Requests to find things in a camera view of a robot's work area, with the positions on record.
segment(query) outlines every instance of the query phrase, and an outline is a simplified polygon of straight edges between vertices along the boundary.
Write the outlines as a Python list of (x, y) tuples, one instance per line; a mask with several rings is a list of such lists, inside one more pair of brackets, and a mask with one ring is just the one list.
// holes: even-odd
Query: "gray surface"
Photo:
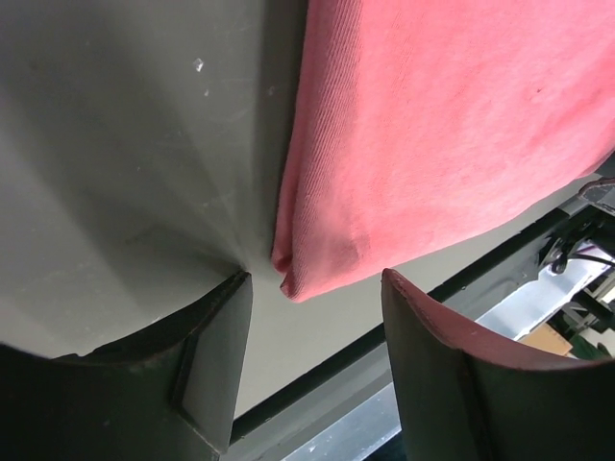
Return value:
[(301, 3), (0, 3), (0, 341), (87, 353), (266, 260)]

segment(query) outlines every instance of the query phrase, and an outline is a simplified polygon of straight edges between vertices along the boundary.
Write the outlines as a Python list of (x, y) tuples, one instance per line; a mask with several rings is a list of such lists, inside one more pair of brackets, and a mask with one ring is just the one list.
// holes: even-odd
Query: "black cable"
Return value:
[(600, 264), (606, 264), (607, 266), (615, 267), (615, 262), (597, 256), (581, 255), (579, 253), (574, 253), (572, 255), (569, 255), (568, 259), (585, 259), (586, 261), (600, 262)]

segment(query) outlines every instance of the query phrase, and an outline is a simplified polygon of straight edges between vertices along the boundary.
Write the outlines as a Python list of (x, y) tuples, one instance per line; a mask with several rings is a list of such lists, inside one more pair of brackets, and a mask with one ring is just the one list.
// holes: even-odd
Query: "pink towel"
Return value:
[(489, 231), (615, 145), (613, 0), (311, 0), (273, 263), (294, 301)]

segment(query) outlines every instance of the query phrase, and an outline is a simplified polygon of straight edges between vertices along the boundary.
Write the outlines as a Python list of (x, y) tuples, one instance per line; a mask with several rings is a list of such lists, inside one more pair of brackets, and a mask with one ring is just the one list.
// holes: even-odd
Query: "pink fabric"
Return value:
[(311, 0), (273, 262), (294, 301), (491, 230), (615, 145), (613, 0)]

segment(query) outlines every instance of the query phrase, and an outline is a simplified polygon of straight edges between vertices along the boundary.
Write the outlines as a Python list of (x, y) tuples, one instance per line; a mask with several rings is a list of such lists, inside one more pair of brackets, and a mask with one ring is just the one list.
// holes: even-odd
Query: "white surface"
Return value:
[[(585, 255), (605, 260), (612, 258), (599, 248), (580, 247)], [(545, 322), (572, 297), (602, 275), (610, 266), (586, 259), (571, 259), (563, 274), (550, 268), (540, 271), (538, 280), (526, 283), (477, 319), (477, 323), (496, 333), (519, 341)]]
[[(347, 459), (362, 461), (401, 430), (392, 384), (380, 389), (326, 430), (305, 442), (283, 461)], [(375, 432), (381, 437), (375, 439)]]
[[(572, 197), (574, 182), (500, 228), (397, 269), (425, 291)], [(253, 270), (254, 310), (248, 337), (238, 416), (338, 352), (381, 321), (380, 276), (340, 288), (302, 304), (287, 300), (280, 278), (267, 267)]]

